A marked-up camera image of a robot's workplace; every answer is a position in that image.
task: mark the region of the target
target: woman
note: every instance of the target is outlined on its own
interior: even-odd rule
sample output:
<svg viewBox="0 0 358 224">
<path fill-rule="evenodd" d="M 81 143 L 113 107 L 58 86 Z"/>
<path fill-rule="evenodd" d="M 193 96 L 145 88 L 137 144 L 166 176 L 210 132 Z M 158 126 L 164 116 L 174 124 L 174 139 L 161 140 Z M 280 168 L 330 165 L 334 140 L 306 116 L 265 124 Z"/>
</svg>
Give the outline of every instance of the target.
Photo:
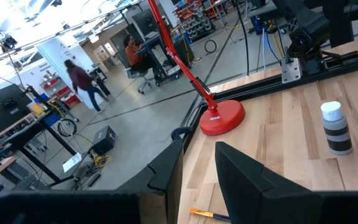
<svg viewBox="0 0 358 224">
<path fill-rule="evenodd" d="M 94 94 L 98 93 L 105 101 L 109 101 L 99 88 L 92 85 L 93 79 L 80 67 L 76 66 L 71 60 L 65 60 L 67 73 L 73 82 L 75 94 L 78 94 L 78 87 L 87 91 L 93 107 L 97 112 L 101 113 L 101 109 L 94 98 Z"/>
<path fill-rule="evenodd" d="M 149 55 L 136 55 L 136 52 L 142 48 L 142 44 L 136 46 L 135 39 L 131 35 L 124 38 L 125 53 L 127 54 L 129 65 L 133 70 L 146 71 L 153 68 L 155 81 L 160 77 L 157 75 L 157 65 Z"/>
</svg>

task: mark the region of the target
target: person sitting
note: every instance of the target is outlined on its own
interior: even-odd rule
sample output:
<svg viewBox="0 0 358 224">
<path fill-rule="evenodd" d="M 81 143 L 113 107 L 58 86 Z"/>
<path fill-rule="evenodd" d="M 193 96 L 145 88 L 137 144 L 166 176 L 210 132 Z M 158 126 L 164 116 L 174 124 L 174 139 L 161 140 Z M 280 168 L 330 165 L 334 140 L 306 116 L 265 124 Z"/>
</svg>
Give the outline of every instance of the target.
<svg viewBox="0 0 358 224">
<path fill-rule="evenodd" d="M 157 65 L 149 55 L 136 55 L 135 53 L 142 48 L 142 44 L 136 46 L 135 39 L 131 35 L 124 38 L 125 53 L 127 54 L 128 62 L 131 68 L 135 71 L 146 71 L 153 68 L 155 81 L 159 81 L 160 77 L 157 75 Z"/>
</svg>

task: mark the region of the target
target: ceiling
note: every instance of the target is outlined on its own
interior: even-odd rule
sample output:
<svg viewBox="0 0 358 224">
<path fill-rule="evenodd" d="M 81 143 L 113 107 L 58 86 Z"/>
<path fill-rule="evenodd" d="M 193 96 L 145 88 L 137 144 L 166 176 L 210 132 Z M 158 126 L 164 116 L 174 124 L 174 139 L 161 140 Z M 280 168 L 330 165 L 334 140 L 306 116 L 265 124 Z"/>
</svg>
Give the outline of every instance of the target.
<svg viewBox="0 0 358 224">
<path fill-rule="evenodd" d="M 10 35 L 18 42 L 16 49 L 30 46 L 23 47 L 21 51 L 12 54 L 14 63 L 21 65 L 19 69 L 32 63 L 32 59 L 41 57 L 31 43 L 41 42 L 42 39 L 59 32 L 62 41 L 67 40 L 67 45 L 73 45 L 122 22 L 123 18 L 119 12 L 104 15 L 117 7 L 137 2 L 137 0 L 61 0 L 61 5 L 54 6 L 55 1 L 59 3 L 59 0 L 0 0 L 0 39 Z M 99 18 L 83 24 L 96 17 Z M 71 28 L 78 28 L 64 32 L 63 35 L 61 33 L 65 24 Z M 9 75 L 14 75 L 14 67 L 7 54 L 3 54 L 0 46 L 0 78 Z"/>
<path fill-rule="evenodd" d="M 125 6 L 133 0 L 0 0 L 0 39 L 12 36 L 16 48 L 35 42 L 63 30 L 63 25 L 73 27 L 84 21 L 111 12 L 116 6 Z M 102 17 L 70 31 L 77 39 L 89 33 L 100 32 L 95 26 L 108 24 L 121 17 L 117 12 Z"/>
</svg>

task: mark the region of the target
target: jeans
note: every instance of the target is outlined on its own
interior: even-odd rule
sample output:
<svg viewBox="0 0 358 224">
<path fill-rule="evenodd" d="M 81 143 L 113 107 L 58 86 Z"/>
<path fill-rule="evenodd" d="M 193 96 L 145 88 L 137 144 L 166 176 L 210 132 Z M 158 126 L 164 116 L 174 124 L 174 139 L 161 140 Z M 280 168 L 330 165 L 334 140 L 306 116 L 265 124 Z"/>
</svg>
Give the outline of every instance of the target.
<svg viewBox="0 0 358 224">
<path fill-rule="evenodd" d="M 96 100 L 94 98 L 94 93 L 98 93 L 106 101 L 108 101 L 108 99 L 103 95 L 102 91 L 99 88 L 96 88 L 92 84 L 89 84 L 86 91 L 88 92 L 89 97 L 91 98 L 92 105 L 94 106 L 96 111 L 98 111 L 98 112 L 101 111 L 98 103 L 96 102 Z"/>
</svg>

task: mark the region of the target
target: orange shirt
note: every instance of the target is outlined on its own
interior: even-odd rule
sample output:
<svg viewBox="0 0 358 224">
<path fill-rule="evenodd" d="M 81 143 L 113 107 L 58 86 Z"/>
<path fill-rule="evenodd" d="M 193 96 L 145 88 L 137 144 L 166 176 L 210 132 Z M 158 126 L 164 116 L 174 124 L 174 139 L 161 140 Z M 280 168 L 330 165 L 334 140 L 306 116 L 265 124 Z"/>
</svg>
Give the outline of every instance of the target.
<svg viewBox="0 0 358 224">
<path fill-rule="evenodd" d="M 143 55 L 136 55 L 139 48 L 136 45 L 128 45 L 125 48 L 125 53 L 127 54 L 128 62 L 130 66 L 133 66 L 137 62 L 140 62 L 143 59 Z"/>
</svg>

